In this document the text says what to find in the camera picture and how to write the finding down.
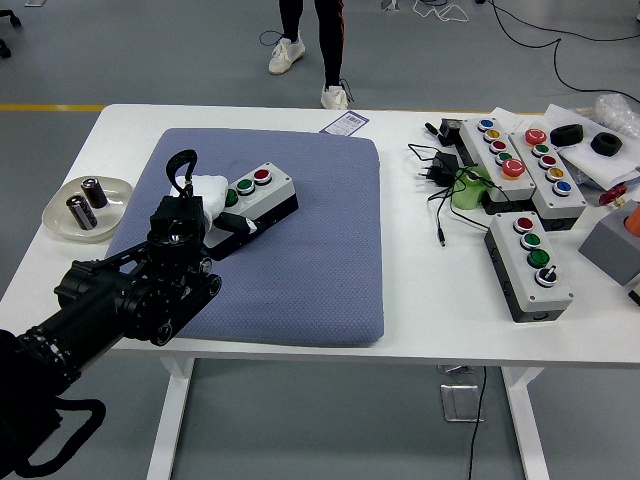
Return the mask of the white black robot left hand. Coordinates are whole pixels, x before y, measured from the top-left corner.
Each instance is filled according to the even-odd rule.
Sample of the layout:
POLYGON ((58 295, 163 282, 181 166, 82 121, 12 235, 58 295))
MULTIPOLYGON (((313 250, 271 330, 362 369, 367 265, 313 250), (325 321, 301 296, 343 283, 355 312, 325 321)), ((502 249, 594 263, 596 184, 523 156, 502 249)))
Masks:
POLYGON ((194 175, 191 179, 193 195, 203 203, 205 233, 212 228, 231 233, 253 235, 259 226, 244 216, 224 212, 228 181, 223 176, 194 175))

